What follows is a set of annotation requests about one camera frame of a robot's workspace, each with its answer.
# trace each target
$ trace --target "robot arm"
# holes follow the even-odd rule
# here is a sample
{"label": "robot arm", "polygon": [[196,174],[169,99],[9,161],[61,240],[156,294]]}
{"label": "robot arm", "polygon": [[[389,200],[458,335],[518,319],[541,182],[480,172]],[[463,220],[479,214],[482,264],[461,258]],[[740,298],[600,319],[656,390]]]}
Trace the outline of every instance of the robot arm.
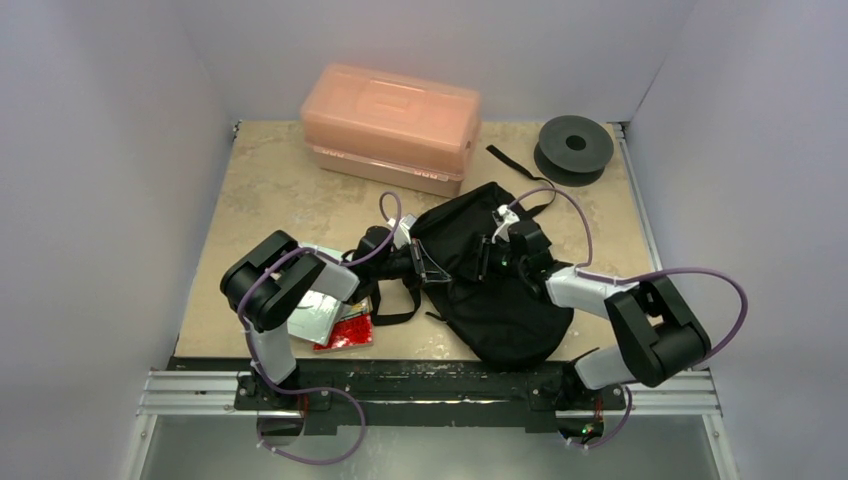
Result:
{"label": "robot arm", "polygon": [[[481,256],[500,252],[495,263],[500,259],[500,266],[511,267],[531,291],[612,325],[617,345],[574,362],[578,390],[634,381],[656,387],[710,351],[709,336],[668,277],[623,285],[596,280],[595,275],[586,278],[576,266],[553,260],[551,243],[536,222],[519,220],[506,206],[498,209],[495,220],[498,228],[492,241],[483,241]],[[485,269],[478,277],[484,275]],[[649,317],[661,321],[652,324]]]}

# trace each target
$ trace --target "black strap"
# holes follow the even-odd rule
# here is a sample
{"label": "black strap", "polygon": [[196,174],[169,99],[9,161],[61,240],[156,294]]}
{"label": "black strap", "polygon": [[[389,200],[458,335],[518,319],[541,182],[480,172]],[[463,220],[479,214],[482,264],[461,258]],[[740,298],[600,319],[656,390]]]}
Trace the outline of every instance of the black strap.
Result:
{"label": "black strap", "polygon": [[421,307],[421,290],[418,288],[409,288],[406,286],[409,291],[409,296],[412,297],[412,311],[406,313],[393,313],[391,315],[380,315],[380,301],[382,297],[380,296],[380,284],[377,284],[377,287],[371,292],[371,323],[374,324],[375,327],[383,327],[386,325],[397,325],[399,323],[403,323],[408,321],[415,315],[415,312]]}
{"label": "black strap", "polygon": [[[526,168],[524,168],[523,165],[521,165],[520,163],[516,162],[515,160],[509,158],[507,156],[507,154],[503,153],[498,147],[496,147],[494,145],[489,145],[488,147],[486,147],[486,150],[489,153],[491,153],[492,155],[494,155],[495,158],[500,160],[504,165],[506,165],[507,167],[509,167],[509,168],[515,170],[516,172],[520,173],[521,175],[526,177],[528,180],[536,180],[538,182],[545,182],[548,185],[550,185],[551,188],[556,188],[556,187],[554,187],[554,184],[550,180],[548,180],[545,177],[534,176],[532,173],[530,173],[530,170],[527,170]],[[536,205],[535,207],[528,209],[527,210],[527,217],[533,218],[536,215],[542,213],[546,208],[548,208],[552,203],[554,203],[554,200],[556,200],[556,193],[554,193],[554,196],[553,196],[553,198],[551,198],[550,202],[548,202],[544,205]]]}

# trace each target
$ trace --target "black spool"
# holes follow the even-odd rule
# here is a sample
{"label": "black spool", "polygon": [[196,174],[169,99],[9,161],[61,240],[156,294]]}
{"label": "black spool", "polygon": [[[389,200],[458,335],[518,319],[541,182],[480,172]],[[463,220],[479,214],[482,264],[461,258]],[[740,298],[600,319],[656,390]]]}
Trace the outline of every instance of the black spool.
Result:
{"label": "black spool", "polygon": [[604,127],[588,118],[564,115],[542,127],[533,158],[552,182],[582,187],[601,178],[613,151]]}

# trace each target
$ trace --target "purple cable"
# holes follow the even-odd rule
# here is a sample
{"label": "purple cable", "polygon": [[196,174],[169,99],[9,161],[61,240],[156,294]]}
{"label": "purple cable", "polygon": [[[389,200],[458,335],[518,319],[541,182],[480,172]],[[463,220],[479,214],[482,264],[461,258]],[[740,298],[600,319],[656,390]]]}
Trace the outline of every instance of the purple cable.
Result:
{"label": "purple cable", "polygon": [[594,251],[594,248],[592,247],[592,231],[589,229],[589,220],[586,218],[586,214],[583,212],[583,209],[580,208],[580,205],[577,204],[577,200],[575,200],[571,195],[565,193],[565,191],[560,190],[559,188],[539,187],[539,188],[530,190],[529,192],[527,192],[527,193],[521,195],[520,197],[516,198],[515,200],[512,201],[512,203],[507,205],[507,208],[512,210],[512,207],[514,207],[516,204],[518,204],[518,202],[520,202],[520,201],[524,200],[525,198],[529,197],[530,195],[533,195],[534,193],[538,193],[538,192],[554,192],[556,194],[562,195],[563,197],[565,197],[566,200],[568,200],[572,205],[574,205],[574,209],[577,210],[577,213],[580,215],[580,220],[583,221],[583,228],[586,230],[586,240],[589,243],[588,258],[586,258],[585,262],[578,263],[577,265],[575,265],[575,267],[582,268],[582,267],[588,267],[589,265],[591,265],[592,260],[595,257],[595,251]]}
{"label": "purple cable", "polygon": [[610,433],[601,437],[601,439],[597,442],[592,444],[581,445],[579,448],[582,448],[584,450],[592,450],[594,448],[603,446],[612,441],[612,439],[615,438],[616,435],[618,435],[618,432],[620,432],[621,429],[624,428],[624,424],[627,423],[627,420],[630,419],[630,412],[633,411],[633,392],[630,391],[630,388],[628,388],[627,385],[623,385],[623,388],[624,391],[627,392],[627,408],[624,409],[624,416],[621,417],[621,421],[618,422],[618,425],[616,425]]}
{"label": "purple cable", "polygon": [[[398,206],[398,208],[397,208],[397,218],[400,218],[400,215],[401,215],[400,197],[398,197],[397,194],[394,193],[394,192],[384,192],[380,196],[380,210],[381,211],[383,210],[382,203],[383,203],[383,198],[385,198],[386,195],[391,195],[397,201],[397,206]],[[345,266],[345,267],[349,267],[349,266],[353,266],[353,265],[359,265],[360,263],[367,262],[368,260],[373,258],[377,253],[379,253],[383,248],[385,248],[386,245],[389,244],[389,242],[392,241],[394,234],[395,234],[395,231],[397,230],[397,226],[398,226],[399,223],[400,222],[395,222],[395,225],[392,228],[391,234],[388,237],[386,237],[386,239],[383,241],[383,243],[381,243],[373,252],[371,252],[368,255],[365,255],[364,257],[362,257],[360,259],[354,260],[352,262],[341,263],[341,265]],[[236,313],[238,315],[239,322],[241,322],[242,327],[244,327],[244,331],[245,331],[244,336],[245,336],[245,339],[247,340],[247,349],[250,352],[251,359],[253,360],[253,367],[256,369],[256,372],[259,374],[259,376],[262,377],[262,380],[265,381],[265,383],[268,384],[268,386],[272,390],[274,390],[275,392],[281,393],[283,395],[302,395],[302,394],[306,394],[306,393],[324,392],[324,391],[332,392],[332,393],[336,393],[336,394],[339,394],[339,395],[345,397],[348,401],[350,401],[353,404],[354,408],[356,408],[356,411],[359,414],[360,425],[362,427],[359,430],[359,436],[357,437],[353,446],[350,447],[350,449],[348,449],[345,453],[343,453],[343,454],[341,454],[337,457],[332,457],[332,458],[322,459],[322,460],[314,460],[314,459],[311,459],[311,458],[300,457],[300,456],[285,452],[283,450],[280,450],[276,447],[269,445],[261,437],[261,434],[259,435],[260,444],[263,447],[265,447],[266,449],[268,449],[268,451],[270,451],[271,453],[275,453],[277,455],[286,457],[286,458],[294,460],[296,462],[305,463],[307,465],[330,465],[330,464],[333,464],[333,463],[341,462],[341,461],[345,460],[346,458],[350,457],[351,455],[353,455],[353,452],[355,452],[356,449],[358,449],[359,446],[362,444],[362,440],[365,438],[365,430],[367,428],[366,421],[365,421],[365,412],[362,410],[362,406],[359,404],[359,402],[356,401],[355,398],[353,398],[352,395],[350,395],[349,393],[345,392],[344,390],[340,390],[338,388],[313,387],[313,388],[302,388],[302,389],[297,389],[297,390],[288,390],[288,389],[280,388],[279,386],[277,386],[277,384],[274,383],[274,381],[271,380],[271,378],[268,377],[268,374],[265,372],[265,369],[262,367],[262,364],[259,363],[259,357],[256,354],[256,347],[253,345],[253,340],[250,338],[251,325],[250,325],[250,322],[244,317],[245,310],[247,309],[247,302],[250,300],[250,298],[253,296],[253,294],[256,293],[256,290],[259,288],[259,286],[262,285],[263,282],[268,280],[268,278],[270,278],[271,275],[274,272],[278,271],[286,262],[288,262],[289,260],[291,260],[291,259],[293,259],[297,256],[300,256],[304,253],[307,253],[307,252],[315,253],[315,254],[321,255],[325,258],[328,258],[328,256],[326,254],[324,254],[323,252],[319,252],[316,249],[306,248],[306,247],[299,247],[299,248],[292,250],[291,252],[286,253],[285,255],[283,255],[282,257],[277,259],[277,261],[274,262],[273,265],[268,267],[268,269],[265,270],[265,272],[263,272],[262,275],[259,276],[259,278],[256,280],[256,282],[254,282],[253,285],[251,285],[250,288],[247,289],[247,292],[244,294],[241,301],[239,301],[238,308],[236,309]]]}

